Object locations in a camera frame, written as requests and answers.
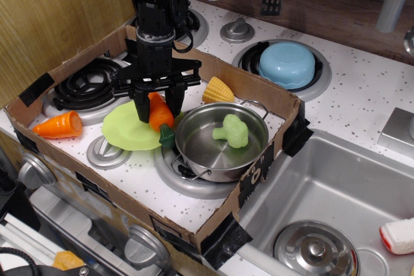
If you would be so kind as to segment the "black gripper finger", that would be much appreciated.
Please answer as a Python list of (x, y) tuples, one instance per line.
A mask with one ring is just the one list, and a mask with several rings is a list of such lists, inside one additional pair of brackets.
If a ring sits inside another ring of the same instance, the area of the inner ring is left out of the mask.
[(148, 97), (148, 92), (140, 89), (135, 89), (134, 103), (140, 121), (149, 123), (150, 99)]
[(177, 117), (181, 112), (185, 91), (185, 85), (177, 85), (170, 87), (164, 91), (166, 104), (174, 118)]

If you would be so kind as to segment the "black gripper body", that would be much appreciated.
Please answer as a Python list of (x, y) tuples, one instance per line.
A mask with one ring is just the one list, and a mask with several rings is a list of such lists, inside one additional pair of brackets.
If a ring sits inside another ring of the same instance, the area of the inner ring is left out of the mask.
[(125, 58), (130, 65), (110, 75), (115, 98), (133, 98), (140, 90), (155, 92), (180, 85), (188, 88), (201, 84), (201, 61), (173, 57), (173, 52), (187, 53), (190, 47), (179, 50), (172, 38), (158, 43), (145, 43), (139, 39), (126, 39), (125, 42)]

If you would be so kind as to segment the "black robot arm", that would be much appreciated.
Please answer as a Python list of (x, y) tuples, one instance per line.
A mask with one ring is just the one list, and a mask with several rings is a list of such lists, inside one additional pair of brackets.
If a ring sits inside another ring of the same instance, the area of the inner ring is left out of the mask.
[(129, 96), (141, 122), (149, 122), (149, 93), (162, 91), (174, 116), (180, 114), (188, 87), (199, 85), (201, 61), (174, 58), (192, 47), (175, 46), (176, 31), (187, 35), (188, 0), (132, 0), (136, 15), (136, 56), (130, 66), (111, 75), (116, 97)]

